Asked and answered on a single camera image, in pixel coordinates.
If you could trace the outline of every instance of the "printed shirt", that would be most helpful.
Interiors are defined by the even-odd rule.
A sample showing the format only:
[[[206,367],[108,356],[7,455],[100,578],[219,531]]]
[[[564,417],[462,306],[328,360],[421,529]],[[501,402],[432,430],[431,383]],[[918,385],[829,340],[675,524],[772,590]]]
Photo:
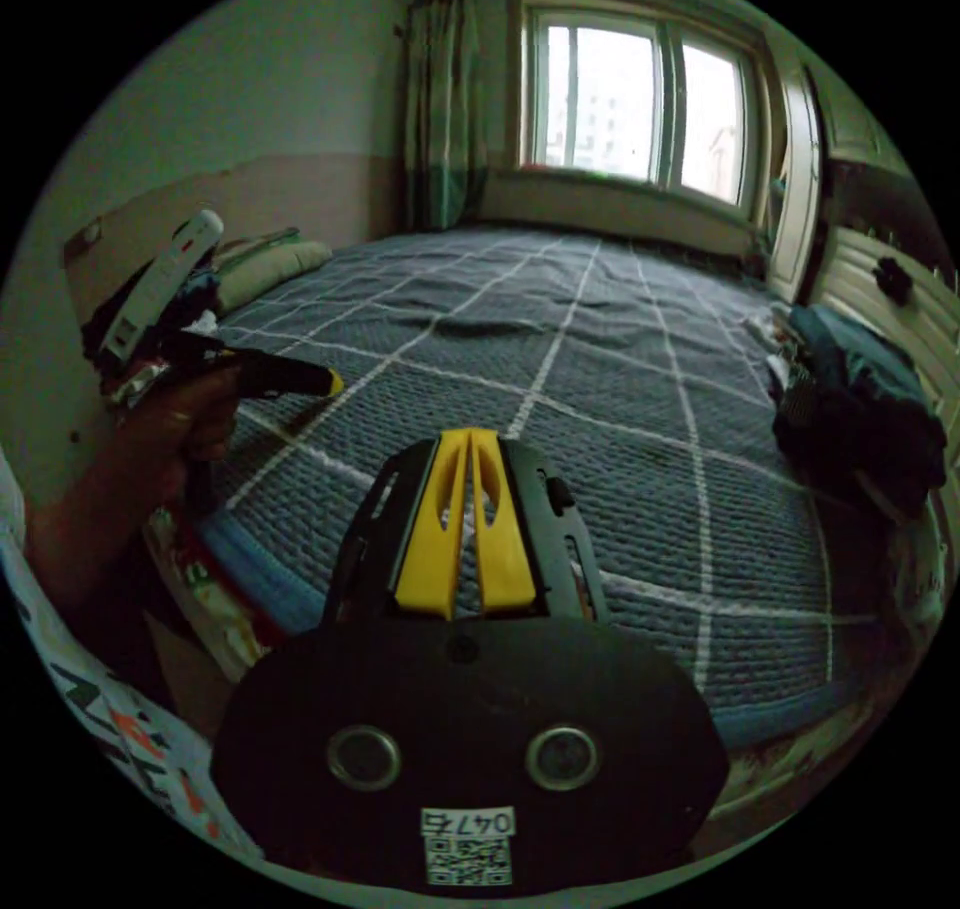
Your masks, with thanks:
[[[24,629],[73,716],[168,815],[226,851],[262,858],[210,778],[210,744],[117,678],[72,637],[23,551],[23,493],[0,448],[0,564]]]

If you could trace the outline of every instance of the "white device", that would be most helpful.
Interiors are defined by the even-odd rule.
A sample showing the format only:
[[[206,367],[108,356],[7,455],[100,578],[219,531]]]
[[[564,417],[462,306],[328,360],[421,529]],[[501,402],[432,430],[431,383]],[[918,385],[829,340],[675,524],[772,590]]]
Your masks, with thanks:
[[[126,367],[146,331],[156,324],[170,300],[200,260],[223,236],[223,220],[201,210],[173,237],[167,250],[150,263],[117,313],[103,342],[119,369]]]

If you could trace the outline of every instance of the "finger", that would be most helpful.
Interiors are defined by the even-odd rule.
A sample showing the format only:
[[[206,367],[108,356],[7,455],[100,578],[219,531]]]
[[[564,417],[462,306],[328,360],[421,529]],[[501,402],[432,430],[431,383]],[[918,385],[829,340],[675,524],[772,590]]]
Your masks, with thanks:
[[[197,462],[220,462],[227,458],[227,444],[225,442],[215,442],[205,446],[191,446],[190,458]]]
[[[237,414],[240,400],[234,397],[223,402],[215,402],[209,409],[204,409],[198,422],[229,422]]]
[[[215,442],[226,442],[237,427],[236,419],[221,419],[218,422],[204,420],[194,426],[187,437],[188,446],[208,446]]]
[[[221,369],[167,389],[163,395],[165,409],[196,418],[220,402],[236,398],[239,367]]]

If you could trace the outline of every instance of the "bed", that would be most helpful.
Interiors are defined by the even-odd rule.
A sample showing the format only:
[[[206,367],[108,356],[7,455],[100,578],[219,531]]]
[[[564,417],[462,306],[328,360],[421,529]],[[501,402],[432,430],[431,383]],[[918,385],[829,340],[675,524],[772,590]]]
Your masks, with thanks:
[[[542,228],[338,252],[224,318],[221,335],[331,365],[347,389],[244,403],[216,476],[223,508],[199,523],[158,516],[155,557],[238,678],[317,623],[387,456],[444,428],[496,428],[550,455],[614,621],[690,673],[732,754],[796,751],[798,734],[843,741],[900,657],[878,592],[886,530],[777,449],[766,352],[745,327],[772,302],[692,254]],[[465,556],[460,614],[478,608]],[[218,620],[231,628],[215,642]]]

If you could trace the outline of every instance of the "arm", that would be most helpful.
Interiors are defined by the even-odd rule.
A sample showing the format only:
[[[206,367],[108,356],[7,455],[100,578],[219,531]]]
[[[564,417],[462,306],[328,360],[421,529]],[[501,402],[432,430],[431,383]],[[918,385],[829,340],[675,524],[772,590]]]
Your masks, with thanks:
[[[24,555],[61,613],[76,611],[161,503],[186,480],[183,453],[226,454],[236,373],[219,372],[145,399],[58,502],[26,507]]]

